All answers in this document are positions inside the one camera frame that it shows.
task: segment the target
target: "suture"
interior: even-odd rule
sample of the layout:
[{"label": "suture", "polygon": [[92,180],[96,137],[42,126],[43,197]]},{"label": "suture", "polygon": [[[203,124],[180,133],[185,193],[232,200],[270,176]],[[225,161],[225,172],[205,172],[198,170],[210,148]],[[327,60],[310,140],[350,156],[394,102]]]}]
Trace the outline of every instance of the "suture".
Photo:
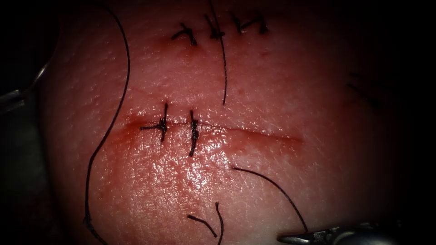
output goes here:
[{"label": "suture", "polygon": [[180,23],[180,25],[183,27],[183,30],[178,31],[176,34],[174,34],[173,36],[171,36],[171,40],[176,39],[178,36],[182,35],[182,34],[186,34],[189,36],[189,39],[191,40],[191,45],[193,46],[197,46],[197,41],[194,38],[194,35],[192,33],[192,29],[188,28],[185,26],[185,24]]},{"label": "suture", "polygon": [[153,125],[153,126],[139,127],[139,129],[140,130],[159,129],[162,132],[162,136],[160,138],[160,141],[164,142],[165,134],[168,130],[168,128],[167,128],[167,110],[168,110],[168,103],[165,103],[163,118],[159,119],[159,123],[156,125]]}]

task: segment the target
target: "interrupted suture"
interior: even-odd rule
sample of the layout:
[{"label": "interrupted suture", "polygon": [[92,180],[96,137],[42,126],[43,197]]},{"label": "interrupted suture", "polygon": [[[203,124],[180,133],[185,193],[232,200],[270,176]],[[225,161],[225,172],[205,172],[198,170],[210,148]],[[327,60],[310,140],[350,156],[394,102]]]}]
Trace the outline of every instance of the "interrupted suture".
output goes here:
[{"label": "interrupted suture", "polygon": [[178,31],[176,34],[171,36],[171,40],[176,39],[178,36],[182,35],[182,34],[186,34],[189,36],[189,39],[191,40],[191,45],[193,46],[197,46],[197,41],[194,38],[194,35],[192,34],[192,29],[188,28],[185,26],[185,24],[180,23],[180,25],[182,26],[183,30]]},{"label": "interrupted suture", "polygon": [[165,134],[168,130],[167,128],[167,110],[168,110],[168,103],[165,103],[165,109],[163,110],[163,118],[159,119],[159,123],[153,126],[146,126],[146,127],[139,127],[140,130],[147,130],[147,129],[159,129],[162,132],[162,136],[160,138],[161,142],[164,142]]},{"label": "interrupted suture", "polygon": [[198,140],[198,130],[197,130],[198,120],[194,119],[192,110],[190,111],[190,113],[191,113],[192,146],[191,146],[191,151],[189,152],[189,156],[192,157],[194,155],[194,150],[195,150],[195,147],[197,145],[197,140]]},{"label": "interrupted suture", "polygon": [[238,31],[239,34],[242,34],[243,29],[251,26],[252,24],[254,24],[256,22],[260,23],[259,33],[265,34],[268,31],[267,24],[265,22],[265,18],[259,12],[257,12],[256,15],[257,15],[257,17],[255,17],[254,19],[250,20],[249,22],[241,25],[241,21],[239,20],[239,18],[236,17],[233,12],[230,12],[230,16],[232,17],[232,21],[235,24],[236,30]]}]

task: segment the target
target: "pink skin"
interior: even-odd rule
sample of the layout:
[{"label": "pink skin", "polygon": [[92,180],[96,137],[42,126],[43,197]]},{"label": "pink skin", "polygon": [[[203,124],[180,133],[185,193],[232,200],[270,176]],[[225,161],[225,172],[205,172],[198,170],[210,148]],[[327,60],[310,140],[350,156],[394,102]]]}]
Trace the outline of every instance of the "pink skin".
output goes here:
[{"label": "pink skin", "polygon": [[[361,80],[353,84],[383,103],[377,110],[346,86],[348,74],[374,75],[382,63],[364,33],[339,25],[328,11],[265,3],[215,3],[219,40],[210,39],[206,1],[110,5],[127,35],[131,74],[115,126],[98,153],[90,181],[93,225],[109,244],[216,244],[215,202],[223,245],[278,244],[301,233],[294,201],[310,231],[395,213],[401,125],[395,98]],[[269,28],[236,32],[228,11],[245,23],[260,10]],[[60,10],[63,30],[42,88],[52,181],[72,234],[98,241],[82,224],[89,158],[118,107],[127,62],[111,16],[92,5]],[[187,35],[192,28],[198,46]],[[358,33],[358,38],[351,38]],[[168,131],[140,131],[163,117]],[[189,157],[189,111],[199,140]]]}]

